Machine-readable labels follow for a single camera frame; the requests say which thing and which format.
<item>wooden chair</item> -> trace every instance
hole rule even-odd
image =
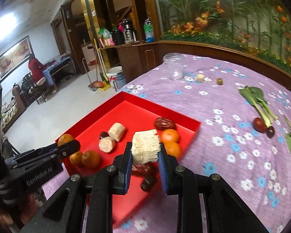
[[[33,94],[34,99],[39,104],[39,100],[41,98],[46,102],[45,99],[45,92],[42,86],[38,86],[35,81],[32,78],[32,75],[30,73],[26,74],[23,78],[25,82],[30,86],[29,92]]]

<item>white bucket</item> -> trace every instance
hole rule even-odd
[[[121,66],[116,66],[116,67],[113,67],[113,68],[110,68],[106,75],[108,77],[108,80],[110,81],[110,84],[111,84],[111,87],[114,88],[114,85],[113,85],[113,82],[115,81],[116,79],[116,76],[119,72],[122,72],[122,67]]]

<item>glass panel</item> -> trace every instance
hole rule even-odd
[[[291,15],[281,0],[156,0],[164,40],[225,46],[291,74]]]

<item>picture frame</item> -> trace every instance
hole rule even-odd
[[[0,55],[0,82],[29,59],[33,53],[29,36],[24,37]]]

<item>clear plastic jar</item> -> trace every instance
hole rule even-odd
[[[183,77],[183,55],[181,53],[169,53],[163,57],[163,62],[168,66],[168,74],[171,80],[180,80]]]

